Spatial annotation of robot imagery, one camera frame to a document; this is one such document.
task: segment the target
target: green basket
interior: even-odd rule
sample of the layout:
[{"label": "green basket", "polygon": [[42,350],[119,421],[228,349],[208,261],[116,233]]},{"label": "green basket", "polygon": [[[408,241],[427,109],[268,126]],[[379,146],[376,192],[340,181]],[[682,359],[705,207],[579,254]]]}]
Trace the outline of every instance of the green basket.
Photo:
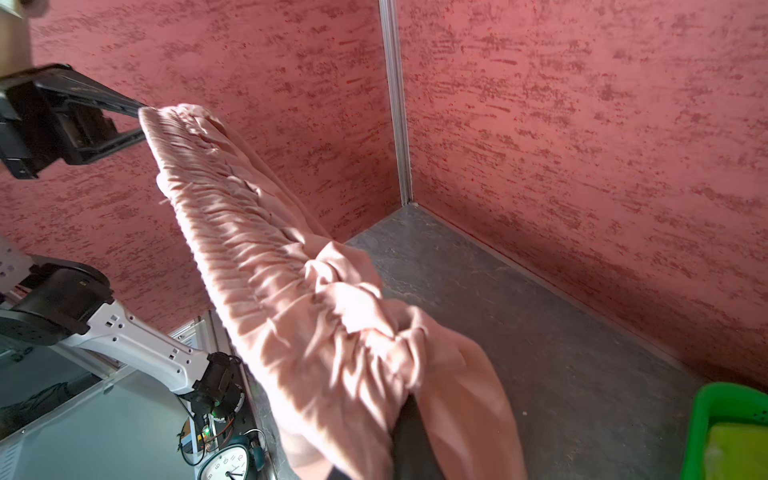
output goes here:
[{"label": "green basket", "polygon": [[710,383],[699,389],[690,416],[688,445],[680,480],[704,478],[704,447],[714,423],[768,425],[768,395],[735,383]]}]

